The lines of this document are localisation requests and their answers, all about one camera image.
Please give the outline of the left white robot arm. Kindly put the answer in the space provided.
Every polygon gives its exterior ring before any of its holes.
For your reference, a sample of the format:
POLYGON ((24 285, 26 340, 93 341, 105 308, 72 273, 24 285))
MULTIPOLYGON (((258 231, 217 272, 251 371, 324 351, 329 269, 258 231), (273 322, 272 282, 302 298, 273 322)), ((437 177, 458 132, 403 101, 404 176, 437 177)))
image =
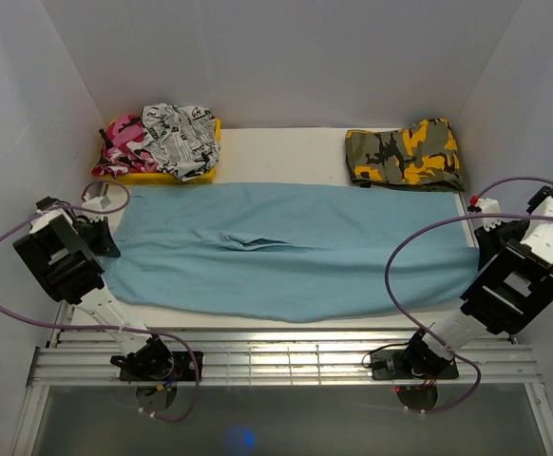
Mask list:
POLYGON ((19 257, 44 291, 91 316, 110 335, 121 353, 110 363, 141 380, 163 380, 174 371, 173 354, 157 335, 146 332, 109 291, 100 257, 118 258, 109 218, 96 212, 78 214, 62 200, 46 197, 36 203, 39 218, 29 233, 13 243, 19 257))

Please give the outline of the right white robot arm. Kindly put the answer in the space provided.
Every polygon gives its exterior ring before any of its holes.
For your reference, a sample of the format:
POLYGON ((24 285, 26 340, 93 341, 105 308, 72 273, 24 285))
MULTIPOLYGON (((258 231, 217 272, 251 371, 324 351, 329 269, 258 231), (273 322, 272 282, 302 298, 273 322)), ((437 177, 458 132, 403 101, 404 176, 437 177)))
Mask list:
POLYGON ((529 200, 523 220, 498 218, 495 199, 474 197, 469 209, 484 216, 475 231, 478 274, 462 292, 460 309, 417 331, 402 352, 413 377, 440 376, 467 343, 489 333, 515 335, 553 301, 553 185, 529 200))

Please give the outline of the light blue trousers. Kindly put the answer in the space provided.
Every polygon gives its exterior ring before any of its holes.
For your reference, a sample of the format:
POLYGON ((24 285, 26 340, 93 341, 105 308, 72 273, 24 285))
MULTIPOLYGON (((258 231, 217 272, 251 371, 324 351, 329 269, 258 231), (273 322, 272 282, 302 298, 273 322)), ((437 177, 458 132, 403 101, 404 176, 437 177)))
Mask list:
POLYGON ((474 278, 449 194, 290 183, 141 187, 105 262, 122 302, 310 323, 426 309, 474 278))

